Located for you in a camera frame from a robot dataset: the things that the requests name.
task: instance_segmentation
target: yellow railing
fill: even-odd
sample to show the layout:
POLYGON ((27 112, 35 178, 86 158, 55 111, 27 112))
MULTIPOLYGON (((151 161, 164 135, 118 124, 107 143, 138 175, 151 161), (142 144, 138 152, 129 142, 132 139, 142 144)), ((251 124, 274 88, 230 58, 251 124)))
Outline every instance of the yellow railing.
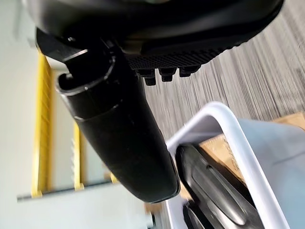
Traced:
POLYGON ((52 69, 43 54, 39 54, 36 126, 31 195, 41 197, 51 187, 51 145, 52 145, 52 69))
POLYGON ((82 183, 81 177, 81 164, 82 164, 82 155, 81 155, 81 132, 77 125, 74 123, 74 188, 75 190, 84 189, 84 184, 82 183))

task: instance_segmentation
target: white tray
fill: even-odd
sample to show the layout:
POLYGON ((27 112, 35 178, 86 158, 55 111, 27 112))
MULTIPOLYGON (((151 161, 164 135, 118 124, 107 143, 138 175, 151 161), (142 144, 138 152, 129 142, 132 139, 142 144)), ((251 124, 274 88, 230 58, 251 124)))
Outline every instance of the white tray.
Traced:
MULTIPOLYGON (((224 133, 266 229, 305 228, 305 131, 237 119, 222 103, 207 104, 169 141, 199 143, 224 133)), ((180 196, 166 202, 172 229, 186 229, 180 196)))

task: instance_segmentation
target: black plastic cylinder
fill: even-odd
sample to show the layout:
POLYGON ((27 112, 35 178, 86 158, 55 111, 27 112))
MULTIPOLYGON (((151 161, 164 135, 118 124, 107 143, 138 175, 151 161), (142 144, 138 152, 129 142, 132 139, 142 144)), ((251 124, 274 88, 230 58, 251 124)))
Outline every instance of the black plastic cylinder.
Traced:
POLYGON ((177 195, 173 160, 138 77, 114 58, 107 73, 91 79, 83 84, 63 74, 57 90, 102 161, 145 202, 177 195))

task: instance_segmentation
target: cardboard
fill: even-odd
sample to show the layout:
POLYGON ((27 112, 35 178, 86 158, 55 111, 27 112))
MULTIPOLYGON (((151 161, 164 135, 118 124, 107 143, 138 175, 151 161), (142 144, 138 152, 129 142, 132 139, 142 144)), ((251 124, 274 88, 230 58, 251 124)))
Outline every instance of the cardboard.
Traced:
MULTIPOLYGON (((273 122, 295 125, 305 130, 305 113, 287 115, 275 119, 273 122)), ((200 143, 200 147, 209 154, 217 163, 226 167, 237 179, 245 184, 243 175, 223 134, 200 143)))

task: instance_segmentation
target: striped carpet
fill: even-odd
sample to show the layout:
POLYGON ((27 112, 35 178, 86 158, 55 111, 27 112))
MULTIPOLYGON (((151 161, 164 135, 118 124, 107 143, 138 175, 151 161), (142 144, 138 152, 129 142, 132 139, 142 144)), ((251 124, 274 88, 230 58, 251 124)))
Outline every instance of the striped carpet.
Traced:
POLYGON ((146 87, 165 139, 210 101, 237 117, 271 120, 305 110, 305 2, 286 0, 259 35, 227 50, 188 78, 146 87))

